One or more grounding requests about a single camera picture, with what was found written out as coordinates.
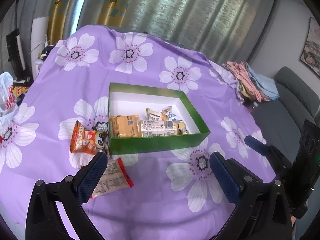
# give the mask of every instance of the purple fabric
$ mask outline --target purple fabric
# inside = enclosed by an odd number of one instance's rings
[[[69,153],[70,130],[76,119],[87,127],[107,120],[110,82],[169,87],[186,93],[211,134],[193,149],[122,156],[135,186],[83,208],[105,239],[209,239],[234,209],[205,166],[211,151],[236,159],[264,182],[274,178],[268,161],[243,143],[246,135],[264,139],[238,103],[235,82],[226,79],[232,76],[202,53],[151,35],[81,28],[51,51],[0,146],[2,205],[24,226],[38,179],[61,181],[90,161]]]

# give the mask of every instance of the gray wall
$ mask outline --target gray wall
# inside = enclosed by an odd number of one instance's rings
[[[35,18],[48,16],[51,0],[19,0],[17,27],[20,31],[21,45],[26,66],[31,68],[30,39],[32,21]],[[14,30],[15,3],[0,23],[0,73],[8,71],[14,76],[11,63],[8,62],[6,36]]]
[[[291,68],[320,97],[320,79],[300,62],[308,31],[309,9],[293,0],[281,0],[270,31],[251,67],[273,78],[283,66]]]

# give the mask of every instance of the green box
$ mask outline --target green box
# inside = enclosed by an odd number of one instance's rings
[[[209,128],[184,92],[147,86],[110,83],[109,124],[110,116],[139,114],[140,120],[147,120],[146,107],[160,111],[168,106],[172,106],[173,113],[185,121],[190,134],[119,138],[111,137],[111,129],[109,129],[110,153],[133,154],[195,147],[210,134]]]

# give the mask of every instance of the plastic bag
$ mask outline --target plastic bag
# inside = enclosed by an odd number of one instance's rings
[[[14,111],[17,109],[13,94],[13,78],[8,72],[0,75],[0,136],[3,137],[10,126]]]

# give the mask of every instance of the gray sofa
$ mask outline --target gray sofa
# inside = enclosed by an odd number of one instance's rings
[[[316,124],[319,108],[317,94],[290,68],[283,67],[275,76],[279,99],[263,102],[252,112],[268,145],[276,146],[292,163],[299,149],[305,119]],[[297,239],[302,236],[320,209],[320,180],[308,199],[308,211],[297,220]]]

